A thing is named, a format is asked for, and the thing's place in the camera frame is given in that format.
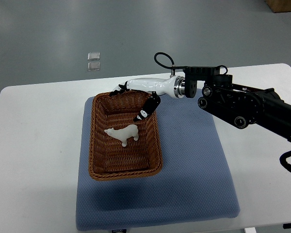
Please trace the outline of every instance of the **black cable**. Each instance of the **black cable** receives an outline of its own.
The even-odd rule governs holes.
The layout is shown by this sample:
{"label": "black cable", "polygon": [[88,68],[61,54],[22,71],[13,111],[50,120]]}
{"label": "black cable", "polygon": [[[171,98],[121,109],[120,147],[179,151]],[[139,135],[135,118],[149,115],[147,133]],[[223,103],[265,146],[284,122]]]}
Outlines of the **black cable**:
{"label": "black cable", "polygon": [[216,68],[220,68],[220,67],[223,67],[223,68],[226,70],[226,72],[225,72],[223,75],[227,74],[227,72],[228,72],[228,69],[227,69],[227,67],[226,67],[226,66],[224,66],[224,65],[220,65],[220,66],[217,66]]}
{"label": "black cable", "polygon": [[280,156],[280,163],[281,165],[288,170],[289,172],[291,172],[291,164],[288,164],[287,162],[287,158],[291,157],[291,151],[288,151],[286,153],[284,153],[283,155]]}
{"label": "black cable", "polygon": [[[164,55],[164,56],[168,57],[169,60],[171,61],[172,66],[171,66],[171,67],[168,67],[168,66],[165,66],[165,65],[163,65],[162,63],[160,63],[160,62],[157,60],[157,58],[156,58],[158,55]],[[175,64],[174,60],[171,58],[171,56],[169,56],[167,53],[164,53],[164,52],[157,52],[157,53],[154,55],[154,61],[155,61],[158,65],[160,65],[161,67],[163,67],[163,68],[165,68],[165,69],[176,70],[176,69],[185,69],[185,68],[187,68],[187,66],[185,66],[185,67],[175,67],[175,66],[173,66],[173,65]]]}

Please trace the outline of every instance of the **white table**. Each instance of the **white table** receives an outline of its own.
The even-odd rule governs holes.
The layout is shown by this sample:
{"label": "white table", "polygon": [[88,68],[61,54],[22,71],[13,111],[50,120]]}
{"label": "white table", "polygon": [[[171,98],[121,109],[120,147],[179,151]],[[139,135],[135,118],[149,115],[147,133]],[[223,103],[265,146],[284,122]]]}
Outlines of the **white table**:
{"label": "white table", "polygon": [[[234,83],[274,87],[291,104],[288,65],[236,67],[230,68],[229,74]],[[78,232],[75,210],[85,101],[137,77],[168,78],[169,74],[10,86],[2,90],[0,233]],[[130,233],[190,233],[291,222],[291,174],[279,163],[280,155],[291,150],[291,143],[258,125],[238,130],[216,117],[214,121],[233,177],[239,216],[135,228]]]}

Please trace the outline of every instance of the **robotic arm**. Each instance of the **robotic arm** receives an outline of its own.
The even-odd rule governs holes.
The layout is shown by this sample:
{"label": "robotic arm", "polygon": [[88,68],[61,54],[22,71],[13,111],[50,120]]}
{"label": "robotic arm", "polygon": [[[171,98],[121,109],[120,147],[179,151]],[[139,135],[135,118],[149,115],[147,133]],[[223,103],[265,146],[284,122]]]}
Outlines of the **robotic arm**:
{"label": "robotic arm", "polygon": [[[167,67],[157,61],[158,55],[167,56],[172,66]],[[177,67],[166,53],[158,52],[154,60],[160,66],[172,70],[169,79],[141,78],[119,84],[112,95],[128,90],[139,90],[151,93],[142,110],[134,119],[142,120],[151,115],[160,104],[160,95],[168,94],[173,98],[193,98],[197,91],[197,81],[205,81],[203,97],[198,99],[198,106],[210,114],[222,119],[238,129],[250,124],[258,124],[291,142],[291,105],[286,104],[273,88],[257,89],[232,83],[226,66],[218,67]],[[220,74],[220,68],[226,72]],[[175,70],[182,69],[185,77],[176,76]],[[291,172],[291,165],[286,159],[291,151],[280,157],[282,166]]]}

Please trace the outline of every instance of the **cardboard box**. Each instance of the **cardboard box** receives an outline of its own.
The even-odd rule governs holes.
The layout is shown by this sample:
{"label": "cardboard box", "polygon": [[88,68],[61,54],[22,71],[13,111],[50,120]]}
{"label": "cardboard box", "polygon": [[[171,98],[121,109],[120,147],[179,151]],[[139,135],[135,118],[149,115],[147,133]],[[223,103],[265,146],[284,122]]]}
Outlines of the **cardboard box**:
{"label": "cardboard box", "polygon": [[274,13],[291,12],[291,0],[265,0]]}

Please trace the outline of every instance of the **metal bracket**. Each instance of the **metal bracket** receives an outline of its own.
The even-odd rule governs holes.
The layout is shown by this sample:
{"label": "metal bracket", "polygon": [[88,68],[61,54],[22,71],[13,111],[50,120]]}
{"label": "metal bracket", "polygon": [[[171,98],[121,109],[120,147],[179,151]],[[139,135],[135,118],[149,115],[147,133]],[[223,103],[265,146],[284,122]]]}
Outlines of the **metal bracket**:
{"label": "metal bracket", "polygon": [[87,71],[100,70],[100,62],[89,62]]}
{"label": "metal bracket", "polygon": [[100,52],[90,52],[87,56],[88,61],[99,60],[99,59],[100,59]]}

